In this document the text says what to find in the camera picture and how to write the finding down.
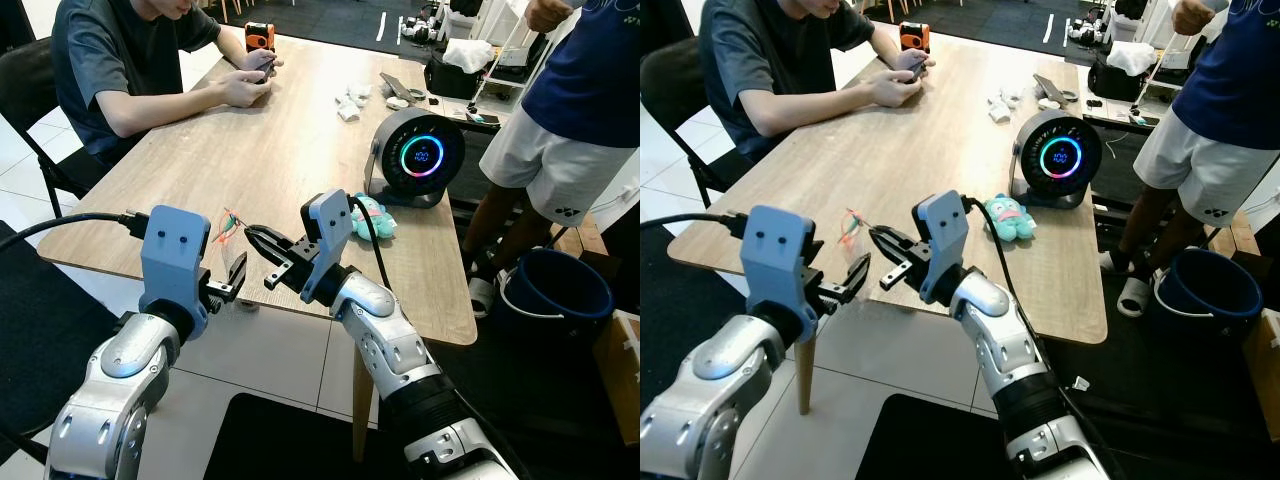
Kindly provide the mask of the seated person's left hand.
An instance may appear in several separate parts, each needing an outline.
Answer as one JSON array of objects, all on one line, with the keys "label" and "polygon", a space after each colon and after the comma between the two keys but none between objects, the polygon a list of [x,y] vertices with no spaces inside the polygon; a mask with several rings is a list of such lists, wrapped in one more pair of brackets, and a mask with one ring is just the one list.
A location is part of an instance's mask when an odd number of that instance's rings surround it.
[{"label": "seated person's left hand", "polygon": [[919,49],[908,49],[900,51],[893,60],[888,61],[891,70],[905,70],[909,72],[909,77],[901,79],[905,84],[916,83],[927,72],[928,68],[936,64],[931,59],[929,54]]},{"label": "seated person's left hand", "polygon": [[274,51],[260,49],[247,54],[239,68],[248,72],[256,70],[257,74],[251,81],[255,84],[264,84],[274,76],[278,63],[279,56]]}]

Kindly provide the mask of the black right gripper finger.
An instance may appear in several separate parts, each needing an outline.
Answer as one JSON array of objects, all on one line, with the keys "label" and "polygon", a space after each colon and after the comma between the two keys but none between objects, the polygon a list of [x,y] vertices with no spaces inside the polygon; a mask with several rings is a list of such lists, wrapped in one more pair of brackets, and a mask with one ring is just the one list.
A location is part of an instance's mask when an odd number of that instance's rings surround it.
[{"label": "black right gripper finger", "polygon": [[284,261],[264,278],[264,285],[274,291],[278,285],[284,285],[293,292],[301,292],[307,280],[307,265]]},{"label": "black right gripper finger", "polygon": [[887,225],[873,225],[868,236],[876,248],[892,264],[919,262],[920,255],[914,250],[918,242],[906,233]]},{"label": "black right gripper finger", "polygon": [[891,291],[899,283],[902,283],[913,291],[919,291],[923,279],[924,265],[922,262],[902,261],[879,279],[879,287],[883,291]]},{"label": "black right gripper finger", "polygon": [[292,251],[294,242],[270,227],[250,225],[244,229],[244,237],[271,264],[297,262],[297,255]]}]

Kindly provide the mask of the seated person's right hand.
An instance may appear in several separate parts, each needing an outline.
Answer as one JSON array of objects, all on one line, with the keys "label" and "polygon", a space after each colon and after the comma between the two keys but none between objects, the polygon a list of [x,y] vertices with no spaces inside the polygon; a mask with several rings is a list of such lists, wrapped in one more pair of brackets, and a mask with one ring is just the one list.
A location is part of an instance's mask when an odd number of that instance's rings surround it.
[{"label": "seated person's right hand", "polygon": [[233,108],[250,108],[271,88],[260,70],[234,70],[220,81],[221,101]]},{"label": "seated person's right hand", "polygon": [[882,108],[900,108],[922,90],[911,70],[882,70],[869,81],[872,102]]}]

